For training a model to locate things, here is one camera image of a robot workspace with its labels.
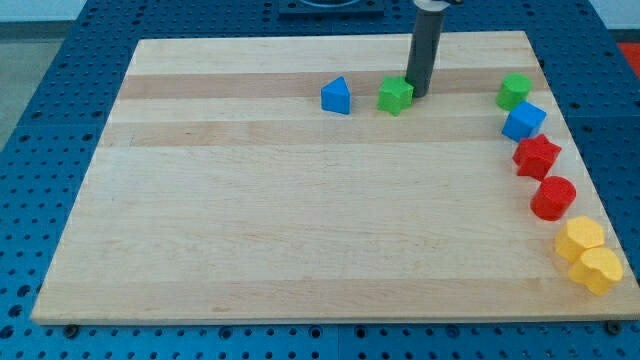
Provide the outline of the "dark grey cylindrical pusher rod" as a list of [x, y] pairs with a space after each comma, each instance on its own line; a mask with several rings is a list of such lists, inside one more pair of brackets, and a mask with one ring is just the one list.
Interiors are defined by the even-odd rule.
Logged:
[[416, 17], [405, 80], [413, 86], [413, 97], [422, 98], [430, 87], [447, 2], [414, 0], [414, 5]]

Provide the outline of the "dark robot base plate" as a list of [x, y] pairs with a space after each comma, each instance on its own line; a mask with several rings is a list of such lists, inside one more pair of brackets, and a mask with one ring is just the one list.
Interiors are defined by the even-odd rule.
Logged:
[[384, 0], [277, 0], [280, 18], [383, 15]]

